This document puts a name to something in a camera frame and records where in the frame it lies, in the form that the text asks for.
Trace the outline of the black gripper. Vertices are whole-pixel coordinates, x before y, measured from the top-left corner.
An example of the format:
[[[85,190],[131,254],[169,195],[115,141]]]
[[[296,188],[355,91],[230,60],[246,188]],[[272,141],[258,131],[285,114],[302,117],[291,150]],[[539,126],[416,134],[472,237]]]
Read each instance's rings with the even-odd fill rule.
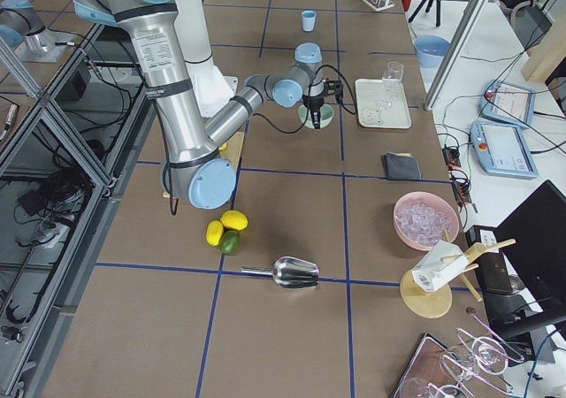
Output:
[[[302,95],[302,103],[311,113],[311,123],[314,129],[320,128],[320,108],[327,97],[333,97],[338,104],[343,103],[343,83],[341,80],[322,79],[314,86],[306,88]]]

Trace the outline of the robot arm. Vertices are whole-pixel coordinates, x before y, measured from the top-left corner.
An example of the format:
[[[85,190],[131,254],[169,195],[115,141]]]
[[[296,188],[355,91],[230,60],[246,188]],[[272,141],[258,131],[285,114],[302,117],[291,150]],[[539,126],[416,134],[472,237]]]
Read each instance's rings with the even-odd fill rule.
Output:
[[[203,0],[73,0],[87,21],[125,30],[160,117],[167,159],[162,185],[172,197],[212,210],[228,202],[236,185],[219,148],[268,100],[291,108],[303,103],[317,126],[327,96],[339,83],[323,78],[322,54],[299,45],[287,73],[248,77],[234,96],[214,65]]]

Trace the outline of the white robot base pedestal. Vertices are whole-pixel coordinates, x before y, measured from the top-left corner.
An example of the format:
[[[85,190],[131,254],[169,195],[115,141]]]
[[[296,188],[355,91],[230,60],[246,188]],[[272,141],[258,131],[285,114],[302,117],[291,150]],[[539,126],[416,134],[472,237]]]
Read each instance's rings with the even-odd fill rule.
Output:
[[[203,0],[175,0],[175,3],[178,16],[174,26],[183,61],[201,116],[211,118],[233,97],[234,91],[214,62]]]

